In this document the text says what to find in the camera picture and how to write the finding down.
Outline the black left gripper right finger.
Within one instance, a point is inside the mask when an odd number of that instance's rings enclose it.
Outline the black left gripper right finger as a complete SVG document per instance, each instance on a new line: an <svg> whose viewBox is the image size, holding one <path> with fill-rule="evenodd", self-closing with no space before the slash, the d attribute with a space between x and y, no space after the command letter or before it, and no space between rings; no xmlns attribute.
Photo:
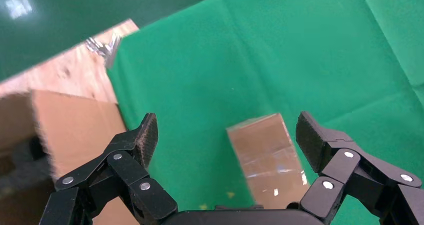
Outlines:
<svg viewBox="0 0 424 225"><path fill-rule="evenodd" d="M306 111L298 117L295 140L317 174L299 210L328 225L350 196L382 225L423 224L424 191L416 175L370 155L345 132L321 126Z"/></svg>

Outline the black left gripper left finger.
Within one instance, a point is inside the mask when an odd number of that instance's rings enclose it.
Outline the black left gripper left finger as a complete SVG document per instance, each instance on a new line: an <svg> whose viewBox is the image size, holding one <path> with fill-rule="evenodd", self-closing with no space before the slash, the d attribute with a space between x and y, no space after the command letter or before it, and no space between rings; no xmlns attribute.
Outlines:
<svg viewBox="0 0 424 225"><path fill-rule="evenodd" d="M148 172L157 143L157 116L147 113L137 128L116 134L98 157L56 181L40 224L90 225L115 198L139 224L164 223L178 205Z"/></svg>

